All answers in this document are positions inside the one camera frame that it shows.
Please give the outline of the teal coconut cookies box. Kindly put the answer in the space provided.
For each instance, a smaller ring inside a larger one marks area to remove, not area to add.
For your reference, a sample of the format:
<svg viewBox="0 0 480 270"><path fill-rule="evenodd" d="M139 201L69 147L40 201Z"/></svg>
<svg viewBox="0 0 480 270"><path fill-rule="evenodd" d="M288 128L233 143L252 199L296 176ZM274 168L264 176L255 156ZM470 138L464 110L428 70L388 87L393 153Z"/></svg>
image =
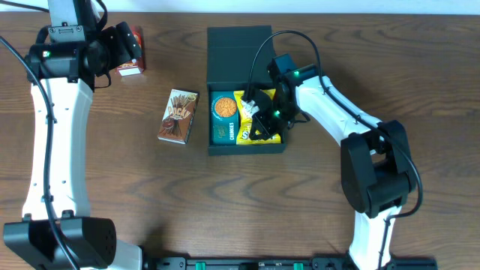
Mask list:
<svg viewBox="0 0 480 270"><path fill-rule="evenodd" d="M215 145L235 145L239 111L232 91L211 91L211 139Z"/></svg>

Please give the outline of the yellow Hacks candy bag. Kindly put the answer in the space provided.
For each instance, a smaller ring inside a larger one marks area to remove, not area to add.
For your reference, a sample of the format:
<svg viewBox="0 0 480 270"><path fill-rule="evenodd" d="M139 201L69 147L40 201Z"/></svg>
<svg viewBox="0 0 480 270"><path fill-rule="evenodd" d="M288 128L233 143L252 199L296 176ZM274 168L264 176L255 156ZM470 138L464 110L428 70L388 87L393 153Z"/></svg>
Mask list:
<svg viewBox="0 0 480 270"><path fill-rule="evenodd" d="M242 104L243 90L234 91L235 102L237 103L240 115L240 128L236 139L237 145L265 145L265 144L280 144L281 135L276 133L269 139L255 139L252 140L249 135L252 128L252 115L245 109Z"/></svg>

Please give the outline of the black container box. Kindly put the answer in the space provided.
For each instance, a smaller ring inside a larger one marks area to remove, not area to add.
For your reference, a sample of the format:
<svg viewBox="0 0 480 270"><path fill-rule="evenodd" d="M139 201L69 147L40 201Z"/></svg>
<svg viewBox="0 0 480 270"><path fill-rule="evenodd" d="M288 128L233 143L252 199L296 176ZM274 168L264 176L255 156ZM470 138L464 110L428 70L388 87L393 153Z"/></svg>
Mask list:
<svg viewBox="0 0 480 270"><path fill-rule="evenodd" d="M284 135L280 142L263 145L238 145L240 126L237 112L231 121L223 121L215 112L215 102L220 98L232 98L233 92L247 87L251 65L252 85L270 89L272 81L267 64L276 56L273 43L263 42L272 34L270 25L209 27L207 29L207 89L208 89L208 154L255 155L284 152L287 144Z"/></svg>

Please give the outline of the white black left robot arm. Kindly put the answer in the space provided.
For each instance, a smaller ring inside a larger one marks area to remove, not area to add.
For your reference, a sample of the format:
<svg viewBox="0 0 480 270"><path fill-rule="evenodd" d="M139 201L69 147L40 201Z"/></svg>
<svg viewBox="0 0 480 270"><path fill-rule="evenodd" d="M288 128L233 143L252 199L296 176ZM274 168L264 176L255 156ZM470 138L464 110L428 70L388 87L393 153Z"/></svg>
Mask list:
<svg viewBox="0 0 480 270"><path fill-rule="evenodd" d="M143 251L92 217L86 188L86 128L95 80L141 56L129 25L108 26L101 0L49 0L50 24L19 62L31 84L34 150L19 222L5 245L35 269L141 269Z"/></svg>

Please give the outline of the red Hello Panda box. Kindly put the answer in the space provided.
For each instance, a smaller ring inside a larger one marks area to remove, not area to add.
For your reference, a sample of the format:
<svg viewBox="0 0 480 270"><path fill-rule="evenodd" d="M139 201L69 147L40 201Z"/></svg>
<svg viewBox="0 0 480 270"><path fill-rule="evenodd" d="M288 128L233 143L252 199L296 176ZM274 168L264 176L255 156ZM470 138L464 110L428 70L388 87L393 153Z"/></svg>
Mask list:
<svg viewBox="0 0 480 270"><path fill-rule="evenodd" d="M116 68L116 73L122 77L141 74L146 69L145 50L143 48L143 30L138 25L131 26L130 29L142 52L139 58L134 58Z"/></svg>

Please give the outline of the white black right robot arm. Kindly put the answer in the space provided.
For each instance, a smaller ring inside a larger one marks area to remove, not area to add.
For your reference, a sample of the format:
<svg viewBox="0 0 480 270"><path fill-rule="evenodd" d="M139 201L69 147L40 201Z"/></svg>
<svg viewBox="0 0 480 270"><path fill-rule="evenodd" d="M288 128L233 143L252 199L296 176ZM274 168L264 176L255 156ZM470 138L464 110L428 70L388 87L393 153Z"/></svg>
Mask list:
<svg viewBox="0 0 480 270"><path fill-rule="evenodd" d="M415 214L423 200L404 126L359 109L318 64L297 67L285 54L273 58L267 71L274 95L250 89L244 99L253 117L250 139L271 139L291 128L299 113L321 124L340 146L340 183L355 211L349 259L357 269L392 268L394 223Z"/></svg>

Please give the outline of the brown Pocky box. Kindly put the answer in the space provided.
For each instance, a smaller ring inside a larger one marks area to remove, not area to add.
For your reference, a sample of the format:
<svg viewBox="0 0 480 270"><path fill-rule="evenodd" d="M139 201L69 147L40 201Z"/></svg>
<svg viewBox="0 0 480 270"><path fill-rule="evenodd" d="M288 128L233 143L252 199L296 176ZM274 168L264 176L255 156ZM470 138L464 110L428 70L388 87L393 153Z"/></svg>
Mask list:
<svg viewBox="0 0 480 270"><path fill-rule="evenodd" d="M157 138L171 143L186 144L199 99L200 94L197 91L172 89Z"/></svg>

